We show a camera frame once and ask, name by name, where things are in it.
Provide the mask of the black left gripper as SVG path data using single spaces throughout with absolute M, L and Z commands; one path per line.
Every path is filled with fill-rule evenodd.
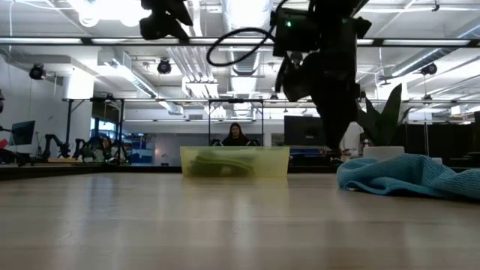
M 181 23 L 186 26 L 193 26 L 192 19 L 183 0 L 141 0 L 141 6 L 145 10 L 165 13 L 171 16 L 150 16 L 139 21 L 140 34 L 144 40 L 152 41 L 165 38 L 170 35 L 178 38 L 180 41 L 188 41 L 190 38 L 185 30 L 180 26 Z

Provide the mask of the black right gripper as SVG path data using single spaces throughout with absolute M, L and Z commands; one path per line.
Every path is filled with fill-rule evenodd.
M 333 151 L 358 118 L 357 45 L 370 27 L 371 21 L 362 17 L 338 16 L 329 22 L 287 19 L 277 29 L 275 55 L 283 60 L 275 91 L 283 92 L 288 101 L 314 102 L 325 144 Z

